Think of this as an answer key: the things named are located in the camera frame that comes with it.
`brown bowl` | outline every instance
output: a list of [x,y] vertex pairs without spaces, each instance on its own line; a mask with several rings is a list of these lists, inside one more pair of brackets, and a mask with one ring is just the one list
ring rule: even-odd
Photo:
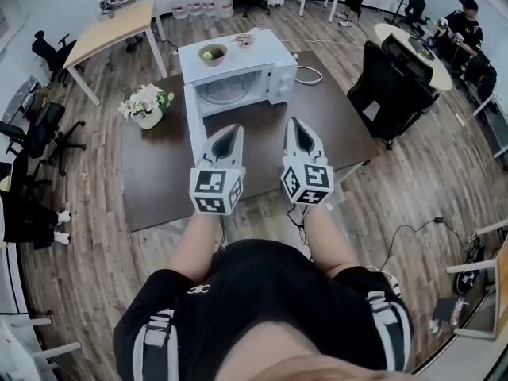
[[[211,60],[205,60],[203,58],[203,54],[205,52],[210,52],[212,55],[221,53],[221,56],[214,55],[214,58]],[[225,45],[222,44],[208,44],[205,45],[203,48],[201,48],[198,51],[198,56],[201,58],[201,60],[208,65],[209,67],[216,67],[217,65],[221,64],[221,62],[225,58],[225,54],[228,53],[228,49]]]

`fan stand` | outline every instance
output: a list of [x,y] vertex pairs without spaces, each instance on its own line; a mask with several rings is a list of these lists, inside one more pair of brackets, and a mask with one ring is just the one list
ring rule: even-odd
[[397,7],[397,11],[395,11],[395,14],[394,14],[393,18],[385,17],[384,21],[386,21],[388,24],[394,25],[395,24],[395,18],[398,16],[398,12],[400,11],[400,8],[402,7],[402,3],[403,2],[404,2],[404,0],[400,0],[400,3],[398,4],[398,7]]

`black cap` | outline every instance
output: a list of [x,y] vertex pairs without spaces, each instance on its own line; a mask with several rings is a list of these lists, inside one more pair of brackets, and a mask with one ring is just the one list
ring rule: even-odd
[[475,0],[459,0],[459,2],[468,10],[478,11],[478,3]]

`dark brown table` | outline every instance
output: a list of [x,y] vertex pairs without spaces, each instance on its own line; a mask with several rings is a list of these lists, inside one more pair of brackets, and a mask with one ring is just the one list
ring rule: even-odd
[[[244,126],[244,179],[242,198],[279,188],[284,129],[289,117],[299,117],[321,138],[329,164],[335,170],[378,155],[369,132],[345,93],[313,52],[299,52],[299,63],[318,69],[323,80],[315,86],[294,85],[289,103],[256,103],[205,118],[208,137],[222,127]],[[298,77],[314,78],[314,74]],[[187,128],[181,75],[154,83],[175,100],[153,129],[142,130],[134,121],[122,132],[124,206],[129,229],[137,231],[190,216],[189,177],[194,166]]]

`forearm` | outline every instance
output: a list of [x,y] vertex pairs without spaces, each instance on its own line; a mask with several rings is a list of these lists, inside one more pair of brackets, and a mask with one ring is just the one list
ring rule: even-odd
[[333,278],[345,268],[358,265],[355,254],[324,205],[313,206],[306,215],[305,232],[314,263],[328,277]]
[[194,213],[167,268],[195,283],[203,281],[214,254],[218,228],[218,216]]
[[464,42],[460,44],[460,47],[467,52],[469,55],[476,56],[478,55],[478,52],[475,51],[473,48],[471,48],[469,45],[465,44]]

